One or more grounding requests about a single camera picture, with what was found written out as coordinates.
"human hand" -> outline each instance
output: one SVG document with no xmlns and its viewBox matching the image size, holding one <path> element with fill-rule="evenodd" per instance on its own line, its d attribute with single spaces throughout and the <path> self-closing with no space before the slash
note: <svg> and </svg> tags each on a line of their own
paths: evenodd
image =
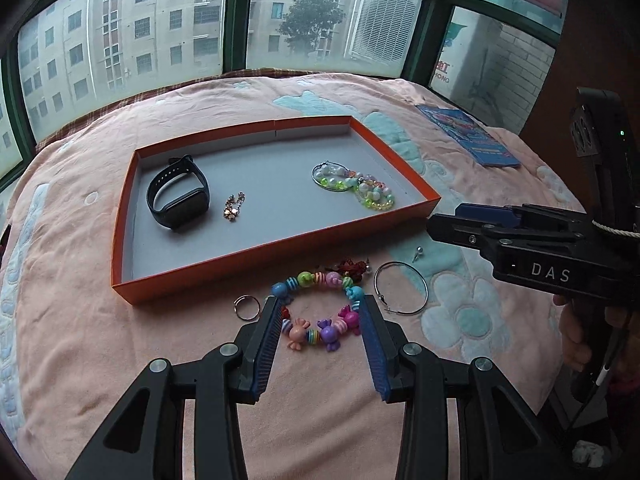
<svg viewBox="0 0 640 480">
<path fill-rule="evenodd" d="M 563 306 L 560 315 L 560 333 L 562 335 L 562 357 L 564 363 L 581 372 L 591 360 L 591 349 L 584 343 L 584 330 L 575 315 L 571 301 L 554 295 L 554 304 Z M 627 311 L 619 307 L 607 307 L 605 319 L 616 328 L 622 328 Z M 620 380 L 630 380 L 640 372 L 640 315 L 634 313 L 629 322 L 629 338 L 616 364 L 615 376 Z"/>
</svg>

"tree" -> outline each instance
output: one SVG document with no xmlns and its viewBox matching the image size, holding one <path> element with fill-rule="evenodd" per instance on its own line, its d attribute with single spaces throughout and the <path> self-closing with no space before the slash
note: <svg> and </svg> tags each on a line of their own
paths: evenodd
<svg viewBox="0 0 640 480">
<path fill-rule="evenodd" d="M 294 0 L 279 31 L 288 36 L 285 41 L 294 54 L 307 56 L 316 49 L 320 33 L 343 19 L 344 12 L 334 0 Z"/>
</svg>

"black smartwatch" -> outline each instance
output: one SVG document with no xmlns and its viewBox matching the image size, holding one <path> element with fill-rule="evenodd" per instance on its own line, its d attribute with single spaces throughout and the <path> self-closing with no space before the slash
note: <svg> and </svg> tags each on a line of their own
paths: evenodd
<svg viewBox="0 0 640 480">
<path fill-rule="evenodd" d="M 181 197 L 171 200 L 161 210 L 156 210 L 154 201 L 162 186 L 185 173 L 193 173 L 197 176 L 202 183 L 202 187 L 197 187 Z M 146 204 L 149 206 L 149 210 L 156 222 L 169 229 L 177 229 L 181 225 L 206 213 L 207 209 L 209 209 L 209 184 L 207 184 L 207 179 L 195 165 L 191 155 L 169 159 L 169 166 L 158 173 L 149 184 L 149 188 L 146 190 Z"/>
</svg>

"silver ring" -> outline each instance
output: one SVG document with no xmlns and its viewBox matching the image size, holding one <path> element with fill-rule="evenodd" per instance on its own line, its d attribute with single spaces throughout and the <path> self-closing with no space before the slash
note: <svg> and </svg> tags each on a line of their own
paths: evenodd
<svg viewBox="0 0 640 480">
<path fill-rule="evenodd" d="M 316 170 L 318 170 L 319 168 L 322 168 L 325 164 L 333 164 L 335 166 L 340 166 L 341 168 L 344 168 L 346 171 L 349 171 L 349 168 L 347 168 L 346 166 L 338 164 L 337 162 L 331 162 L 330 160 L 326 160 L 326 161 L 322 162 L 321 164 L 318 164 L 317 166 L 314 166 L 314 168 L 311 170 L 311 178 L 314 180 L 314 182 L 316 184 L 318 184 L 318 186 L 320 186 L 322 189 L 325 189 L 327 191 L 335 191 L 335 192 L 338 192 L 338 193 L 342 193 L 342 192 L 348 191 L 349 189 L 346 186 L 344 187 L 344 189 L 333 189 L 331 187 L 323 186 L 322 184 L 320 184 L 316 180 L 316 176 L 315 176 Z"/>
<path fill-rule="evenodd" d="M 386 303 L 385 297 L 380 293 L 380 290 L 378 289 L 378 275 L 380 274 L 380 271 L 382 269 L 386 269 L 387 267 L 391 267 L 393 265 L 402 265 L 402 266 L 408 267 L 413 272 L 415 272 L 418 276 L 420 276 L 420 279 L 422 280 L 422 284 L 424 285 L 424 304 L 418 310 L 414 310 L 412 312 L 401 312 L 400 310 L 392 310 L 391 307 L 388 306 L 388 304 Z M 373 277 L 373 287 L 376 289 L 376 295 L 378 296 L 378 299 L 385 304 L 385 310 L 387 312 L 392 312 L 393 314 L 400 314 L 401 316 L 414 316 L 415 314 L 420 314 L 425 309 L 425 307 L 427 306 L 427 302 L 429 301 L 429 288 L 427 287 L 426 280 L 420 274 L 418 269 L 404 262 L 393 261 L 393 262 L 387 262 L 386 264 L 380 265 L 378 267 L 378 270 L 376 271 L 375 276 Z"/>
<path fill-rule="evenodd" d="M 255 316 L 247 318 L 240 316 L 240 314 L 238 313 L 238 305 L 245 300 L 254 300 L 255 303 L 258 304 L 258 312 L 256 312 Z M 240 296 L 237 300 L 234 301 L 234 311 L 236 313 L 236 316 L 238 316 L 239 319 L 242 319 L 242 321 L 253 321 L 254 319 L 258 319 L 260 317 L 260 301 L 249 294 L 245 294 L 244 296 Z"/>
</svg>

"screw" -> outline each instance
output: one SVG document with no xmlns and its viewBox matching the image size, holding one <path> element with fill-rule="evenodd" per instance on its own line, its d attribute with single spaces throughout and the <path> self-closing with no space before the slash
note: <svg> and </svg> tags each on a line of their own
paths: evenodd
<svg viewBox="0 0 640 480">
<path fill-rule="evenodd" d="M 233 343 L 227 343 L 220 347 L 220 353 L 225 357 L 235 355 L 236 352 L 238 352 L 238 346 Z"/>
<path fill-rule="evenodd" d="M 166 361 L 164 359 L 155 359 L 149 363 L 149 370 L 157 374 L 166 368 Z"/>
<path fill-rule="evenodd" d="M 418 343 L 407 343 L 402 347 L 402 350 L 407 355 L 418 355 L 422 352 L 422 347 Z"/>
<path fill-rule="evenodd" d="M 489 361 L 489 359 L 487 359 L 486 357 L 476 359 L 476 368 L 482 372 L 488 372 L 493 367 L 494 365 L 492 364 L 492 362 Z"/>
</svg>

